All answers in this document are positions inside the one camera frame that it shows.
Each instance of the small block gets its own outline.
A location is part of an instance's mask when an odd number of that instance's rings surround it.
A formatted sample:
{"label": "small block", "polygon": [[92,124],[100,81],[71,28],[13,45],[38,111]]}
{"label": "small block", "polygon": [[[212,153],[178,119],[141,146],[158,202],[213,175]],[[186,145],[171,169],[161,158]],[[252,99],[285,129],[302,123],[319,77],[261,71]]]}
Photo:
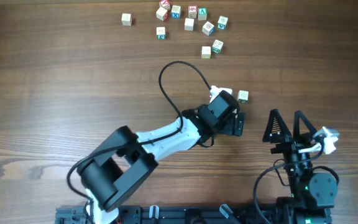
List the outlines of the small block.
{"label": "small block", "polygon": [[199,21],[206,20],[207,13],[208,11],[206,10],[206,8],[198,8],[198,20]]}
{"label": "small block", "polygon": [[181,13],[180,6],[172,6],[172,10],[171,10],[172,18],[179,19],[180,13]]}
{"label": "small block", "polygon": [[221,42],[220,40],[215,40],[214,44],[212,45],[212,51],[220,54],[222,51],[222,47],[223,47],[223,42]]}
{"label": "small block", "polygon": [[211,58],[211,47],[210,46],[203,47],[201,49],[201,58],[205,58],[205,59]]}
{"label": "small block", "polygon": [[218,20],[218,29],[226,29],[229,18],[221,16]]}
{"label": "small block", "polygon": [[211,35],[214,32],[214,30],[215,30],[215,26],[208,21],[203,25],[203,33],[206,35]]}
{"label": "small block", "polygon": [[162,7],[160,7],[155,14],[161,21],[164,21],[168,17],[168,11]]}
{"label": "small block", "polygon": [[194,29],[194,19],[185,19],[185,30],[193,31]]}
{"label": "small block", "polygon": [[160,1],[160,7],[166,9],[166,10],[170,10],[171,9],[171,5],[169,3],[168,0],[161,0]]}
{"label": "small block", "polygon": [[237,101],[239,103],[246,103],[248,102],[248,91],[240,90],[239,94],[237,95]]}
{"label": "small block", "polygon": [[189,6],[189,18],[197,18],[197,6]]}
{"label": "small block", "polygon": [[158,40],[166,39],[165,27],[157,27],[157,39]]}
{"label": "small block", "polygon": [[129,13],[122,13],[121,22],[124,26],[132,25],[132,17]]}

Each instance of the cube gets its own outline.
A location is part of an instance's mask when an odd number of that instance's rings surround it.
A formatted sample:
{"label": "cube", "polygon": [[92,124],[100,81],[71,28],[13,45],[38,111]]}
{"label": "cube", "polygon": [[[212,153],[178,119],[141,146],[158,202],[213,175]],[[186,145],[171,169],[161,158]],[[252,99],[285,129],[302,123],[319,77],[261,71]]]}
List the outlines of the cube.
{"label": "cube", "polygon": [[185,19],[185,30],[193,31],[194,29],[194,19],[186,18]]}
{"label": "cube", "polygon": [[218,20],[218,29],[226,29],[227,21],[229,18],[220,16]]}
{"label": "cube", "polygon": [[157,27],[157,40],[165,40],[166,38],[165,27]]}
{"label": "cube", "polygon": [[157,15],[157,18],[164,21],[168,17],[168,10],[160,7],[155,14]]}
{"label": "cube", "polygon": [[172,6],[171,16],[175,19],[180,19],[180,6]]}
{"label": "cube", "polygon": [[248,102],[248,91],[240,90],[237,95],[237,101],[239,103],[247,103]]}
{"label": "cube", "polygon": [[129,13],[122,13],[121,22],[124,26],[132,25],[132,17]]}
{"label": "cube", "polygon": [[207,10],[206,8],[199,8],[198,9],[198,20],[202,21],[202,20],[206,20],[206,14],[207,14]]}
{"label": "cube", "polygon": [[222,51],[223,42],[220,40],[215,40],[214,44],[212,45],[212,51],[219,54]]}
{"label": "cube", "polygon": [[206,35],[211,35],[213,32],[215,31],[215,26],[210,23],[210,22],[206,22],[204,25],[203,25],[203,33],[206,34]]}
{"label": "cube", "polygon": [[161,0],[160,1],[160,7],[166,9],[166,10],[170,10],[171,9],[171,5],[169,4],[168,0]]}
{"label": "cube", "polygon": [[197,18],[197,6],[189,6],[189,18]]}
{"label": "cube", "polygon": [[211,58],[211,47],[203,47],[201,49],[201,58],[209,59]]}

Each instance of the wooden table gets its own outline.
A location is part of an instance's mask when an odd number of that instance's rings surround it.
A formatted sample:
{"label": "wooden table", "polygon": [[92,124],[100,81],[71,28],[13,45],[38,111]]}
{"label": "wooden table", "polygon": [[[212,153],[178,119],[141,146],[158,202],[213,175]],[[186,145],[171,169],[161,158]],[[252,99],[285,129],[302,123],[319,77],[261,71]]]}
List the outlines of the wooden table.
{"label": "wooden table", "polygon": [[[227,30],[208,37],[196,21],[185,31],[187,12],[159,21],[156,2],[0,6],[0,223],[53,222],[56,208],[85,202],[65,183],[77,160],[120,126],[171,123],[176,114],[157,81],[174,60],[196,65],[211,85],[249,91],[244,134],[164,159],[126,204],[250,202],[256,177],[282,157],[262,143],[269,111],[278,108],[289,128],[302,110],[317,128],[339,130],[338,150],[314,165],[341,176],[334,222],[358,223],[358,2],[198,5],[214,24],[227,16]],[[123,12],[132,13],[132,27],[121,25]],[[157,40],[157,26],[168,40]],[[201,47],[215,39],[224,42],[222,54],[201,59]],[[209,100],[184,65],[167,69],[163,85],[181,110]],[[258,191],[261,202],[288,195],[273,172]]]}

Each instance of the white plastic part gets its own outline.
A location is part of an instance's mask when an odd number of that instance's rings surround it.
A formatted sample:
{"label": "white plastic part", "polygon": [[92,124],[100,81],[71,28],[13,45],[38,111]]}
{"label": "white plastic part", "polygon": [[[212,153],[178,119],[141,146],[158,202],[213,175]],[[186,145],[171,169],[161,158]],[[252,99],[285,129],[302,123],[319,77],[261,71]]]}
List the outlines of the white plastic part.
{"label": "white plastic part", "polygon": [[[179,127],[180,118],[178,118],[174,123],[158,128],[154,131],[136,133],[138,136],[137,141],[144,142],[157,139],[176,131]],[[154,144],[143,145],[142,147],[146,152],[152,153],[156,161],[159,161],[175,152],[191,149],[200,137],[201,136],[198,133],[197,127],[189,119],[183,118],[183,127],[179,133],[161,141],[157,141]]]}
{"label": "white plastic part", "polygon": [[[88,196],[93,199],[93,221],[95,224],[112,223],[112,221],[114,221],[118,217],[118,208],[114,209],[111,212],[100,210],[98,199],[96,199],[90,189],[85,189],[85,191],[86,194],[88,194]],[[88,212],[89,215],[91,214],[91,205],[86,206],[86,212]]]}
{"label": "white plastic part", "polygon": [[232,89],[230,89],[230,88],[218,88],[218,87],[216,87],[216,86],[211,86],[211,90],[209,91],[210,92],[210,100],[209,100],[209,102],[212,102],[218,95],[219,95],[219,93],[222,91],[222,90],[224,90],[224,91],[226,91],[226,92],[228,92],[228,93],[230,93],[232,96],[233,96],[233,90]]}
{"label": "white plastic part", "polygon": [[[324,138],[324,153],[325,154],[331,154],[333,151],[336,150],[335,142],[339,140],[339,132],[335,129],[328,129],[327,127],[321,128],[318,132],[316,132],[313,137],[317,137],[320,134],[325,135]],[[317,143],[313,147],[307,148],[307,149],[301,149],[298,152],[304,153],[304,152],[319,152],[321,150],[321,144]]]}

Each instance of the wood grain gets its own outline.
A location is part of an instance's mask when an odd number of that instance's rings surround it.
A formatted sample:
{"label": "wood grain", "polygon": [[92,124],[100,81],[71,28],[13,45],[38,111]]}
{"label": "wood grain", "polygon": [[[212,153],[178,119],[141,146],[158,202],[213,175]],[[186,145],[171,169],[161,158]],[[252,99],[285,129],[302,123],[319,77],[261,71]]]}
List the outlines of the wood grain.
{"label": "wood grain", "polygon": [[[339,130],[338,150],[315,164],[341,176],[335,223],[358,223],[358,1],[198,4],[212,23],[228,16],[227,30],[208,37],[202,21],[194,32],[184,18],[162,23],[155,2],[0,6],[0,223],[51,223],[56,208],[84,203],[64,179],[78,159],[120,126],[171,123],[176,115],[157,79],[174,60],[196,65],[212,85],[250,91],[244,135],[166,158],[127,204],[249,202],[256,177],[280,157],[262,143],[278,108],[289,126],[302,110],[317,128]],[[132,27],[121,25],[123,12],[132,13]],[[155,36],[161,25],[166,41]],[[201,59],[215,39],[222,54]],[[181,110],[208,102],[188,67],[169,68],[163,85]],[[258,194],[274,202],[289,191],[270,173]]]}

